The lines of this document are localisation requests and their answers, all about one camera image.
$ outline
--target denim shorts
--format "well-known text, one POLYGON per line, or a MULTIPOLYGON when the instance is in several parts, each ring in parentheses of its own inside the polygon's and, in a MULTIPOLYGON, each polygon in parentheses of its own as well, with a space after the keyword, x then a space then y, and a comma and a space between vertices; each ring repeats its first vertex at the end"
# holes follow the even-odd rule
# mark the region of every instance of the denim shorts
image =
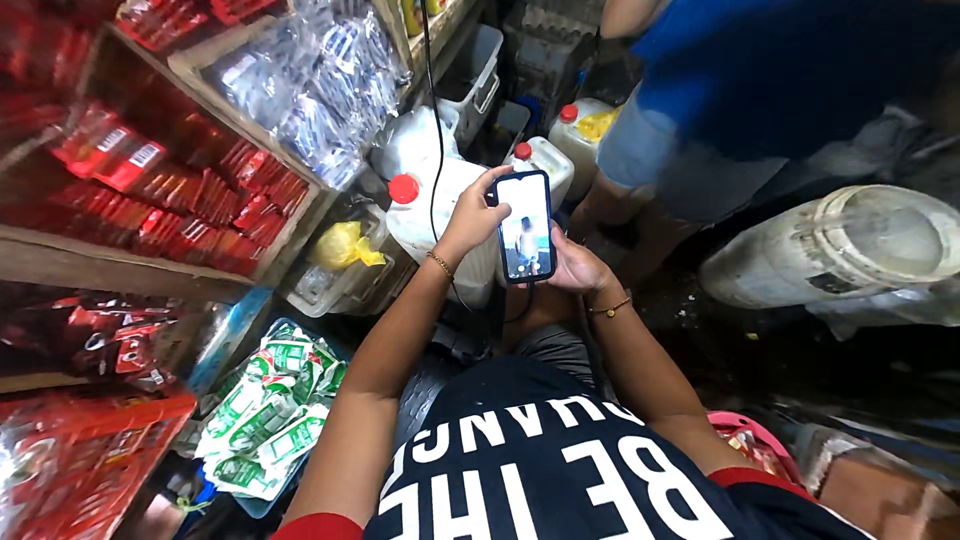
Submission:
POLYGON ((783 158, 734 161, 710 145, 682 141, 666 114, 637 105, 639 89, 600 141, 597 166, 619 187, 651 185, 671 217, 697 225, 723 221, 786 164, 783 158))

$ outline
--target black cable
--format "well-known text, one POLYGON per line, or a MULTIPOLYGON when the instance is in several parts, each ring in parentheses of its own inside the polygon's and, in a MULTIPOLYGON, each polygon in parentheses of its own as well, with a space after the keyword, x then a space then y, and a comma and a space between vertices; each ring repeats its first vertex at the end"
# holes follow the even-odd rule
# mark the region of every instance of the black cable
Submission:
MULTIPOLYGON (((440 165, 437 167, 437 178, 433 181, 433 189, 430 190, 430 230, 433 232, 433 241, 439 242, 440 236, 437 235, 437 226, 433 221, 433 204, 437 198, 437 184, 440 183, 440 174, 444 170, 444 132, 441 127, 440 109, 437 107, 437 91, 433 85, 433 60, 430 55, 430 24, 427 19, 426 0, 420 0, 420 10, 422 11, 421 15, 423 17, 423 53, 426 55, 426 81, 430 85, 430 100, 433 102, 433 118, 437 124, 437 139, 440 141, 440 165)), ((460 292, 457 291, 456 283, 452 283, 450 286, 453 288, 453 294, 457 297, 457 300, 460 301, 460 304, 470 313, 475 313, 473 309, 464 302, 464 299, 460 298, 460 292)), ((532 282, 527 284, 527 289, 530 291, 527 296, 527 306, 517 317, 509 321, 504 321, 504 324, 518 321, 530 311, 530 307, 534 303, 534 285, 532 282)))

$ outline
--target red cap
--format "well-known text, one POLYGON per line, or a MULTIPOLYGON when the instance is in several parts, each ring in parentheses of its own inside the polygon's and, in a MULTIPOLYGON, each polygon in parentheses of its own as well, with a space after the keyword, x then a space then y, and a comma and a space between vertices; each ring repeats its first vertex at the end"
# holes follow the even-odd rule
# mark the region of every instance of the red cap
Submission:
POLYGON ((530 147, 529 142, 518 142, 514 148, 514 156, 518 160, 528 160, 534 154, 534 149, 530 147))
POLYGON ((576 105, 573 105, 572 103, 570 105, 564 105, 564 107, 560 109, 560 121, 565 124, 569 124, 570 122, 576 120, 579 114, 580 110, 577 109, 576 105))
POLYGON ((417 179, 408 174, 394 176, 394 179, 387 184, 387 189, 390 191, 390 198, 402 205, 414 202, 420 195, 420 185, 417 184, 417 179))

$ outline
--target navy t-shirt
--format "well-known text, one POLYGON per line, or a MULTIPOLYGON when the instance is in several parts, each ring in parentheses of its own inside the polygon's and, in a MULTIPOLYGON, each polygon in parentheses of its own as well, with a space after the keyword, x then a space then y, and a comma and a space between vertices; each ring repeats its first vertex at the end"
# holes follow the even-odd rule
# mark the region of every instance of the navy t-shirt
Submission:
MULTIPOLYGON (((725 469, 711 478, 629 411, 570 375, 502 357, 468 370, 437 397, 423 430, 396 451, 377 515, 362 534, 423 540, 869 538, 803 490, 762 471, 725 469)), ((306 516, 275 538, 311 537, 324 524, 333 530, 344 521, 306 516)), ((358 538, 360 528, 352 533, 323 537, 358 538)))

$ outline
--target hand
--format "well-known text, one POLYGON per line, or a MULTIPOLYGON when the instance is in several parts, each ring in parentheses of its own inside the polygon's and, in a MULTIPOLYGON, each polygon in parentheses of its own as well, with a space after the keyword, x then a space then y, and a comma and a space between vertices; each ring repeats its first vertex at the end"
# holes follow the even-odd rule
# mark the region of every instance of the hand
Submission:
POLYGON ((546 282, 578 294, 598 292, 616 282, 610 266, 591 250, 564 236, 557 222, 553 222, 550 239, 557 249, 557 269, 546 282))
POLYGON ((512 165, 490 169, 460 194, 457 206, 453 209, 453 215, 450 216, 450 222, 446 225, 446 230, 434 249, 434 252, 444 258, 447 264, 454 264, 454 262, 445 257, 459 261, 470 250, 487 241, 500 222, 510 215, 510 205, 506 203, 500 203, 494 208, 488 207, 484 193, 493 185, 496 178, 513 170, 512 165))

